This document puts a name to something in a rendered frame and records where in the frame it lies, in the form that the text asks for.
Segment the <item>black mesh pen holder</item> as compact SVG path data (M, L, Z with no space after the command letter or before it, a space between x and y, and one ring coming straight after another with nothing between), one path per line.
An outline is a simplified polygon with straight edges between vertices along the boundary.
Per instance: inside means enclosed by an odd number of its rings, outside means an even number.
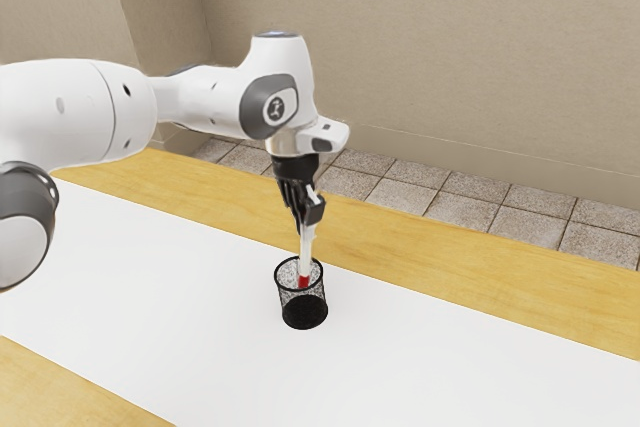
M329 314L324 289L324 268L317 259L313 258L312 262L306 287L298 286L298 256L286 258L274 270L282 318L293 329L315 328L322 324Z

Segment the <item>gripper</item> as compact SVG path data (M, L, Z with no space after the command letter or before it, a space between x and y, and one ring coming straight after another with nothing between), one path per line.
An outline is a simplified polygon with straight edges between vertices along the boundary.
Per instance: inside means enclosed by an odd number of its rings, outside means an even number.
M319 168L316 153L296 157L271 156L272 169L285 205L292 212L301 212L304 226L313 226L322 220L325 198L311 185Z

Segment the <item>white pen with red band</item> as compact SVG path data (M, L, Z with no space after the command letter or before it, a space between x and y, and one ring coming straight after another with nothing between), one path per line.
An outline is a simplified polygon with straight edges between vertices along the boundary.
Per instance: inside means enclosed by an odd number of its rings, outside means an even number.
M300 254L298 264L298 288L309 286L312 260L312 244L315 239L316 225L302 225L300 227Z

